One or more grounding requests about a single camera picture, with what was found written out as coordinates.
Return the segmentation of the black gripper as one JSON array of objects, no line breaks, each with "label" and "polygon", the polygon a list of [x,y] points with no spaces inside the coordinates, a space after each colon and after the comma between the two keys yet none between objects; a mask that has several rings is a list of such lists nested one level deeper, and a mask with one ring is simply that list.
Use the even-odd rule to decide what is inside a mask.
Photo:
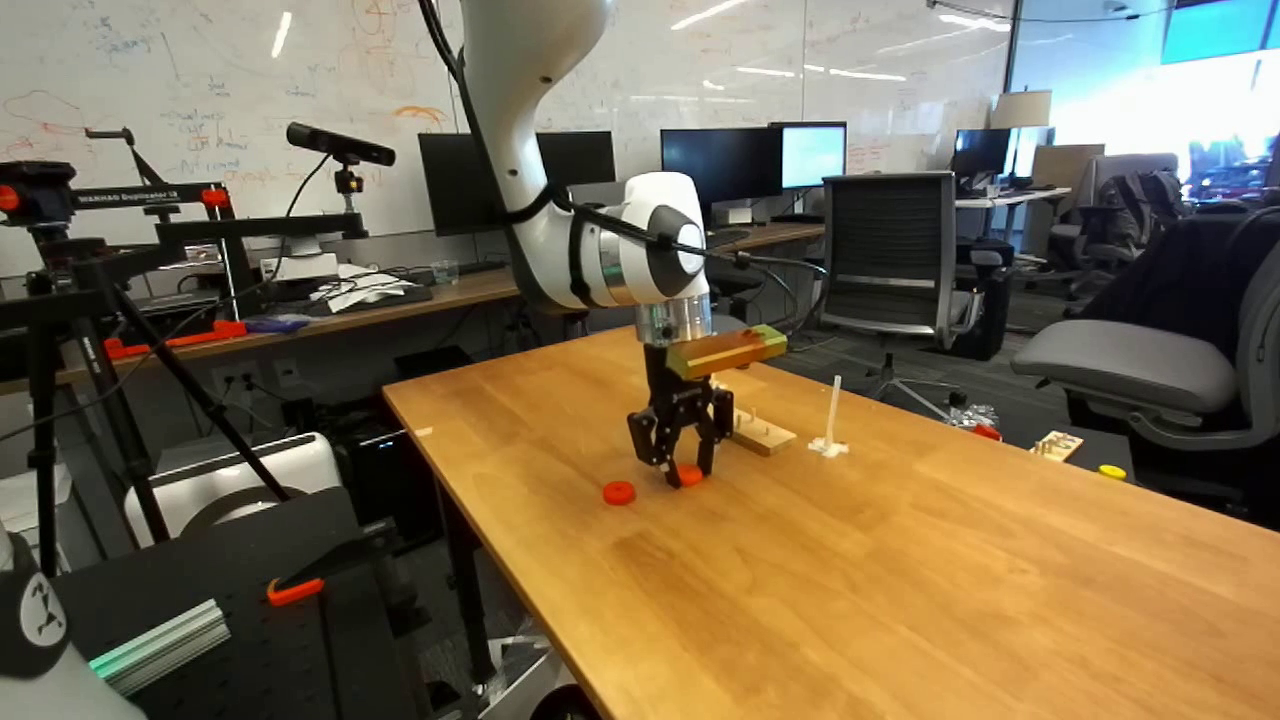
[{"label": "black gripper", "polygon": [[711,381],[685,381],[669,370],[669,352],[645,348],[648,404],[629,417],[633,451],[648,470],[672,465],[672,445],[697,427],[697,474],[711,476],[715,445],[731,431],[731,395]]}]

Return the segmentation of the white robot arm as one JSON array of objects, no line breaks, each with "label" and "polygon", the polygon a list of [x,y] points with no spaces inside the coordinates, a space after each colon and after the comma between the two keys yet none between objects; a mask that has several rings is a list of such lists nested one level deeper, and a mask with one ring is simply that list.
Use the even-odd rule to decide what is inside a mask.
[{"label": "white robot arm", "polygon": [[642,465],[679,486],[708,474],[731,427],[731,395],[675,352],[711,338],[706,200],[688,172],[642,172],[614,200],[549,159],[542,107],[606,40],[614,0],[418,0],[482,147],[484,190],[512,245],[515,288],[542,305],[633,310],[648,401],[629,417]]}]

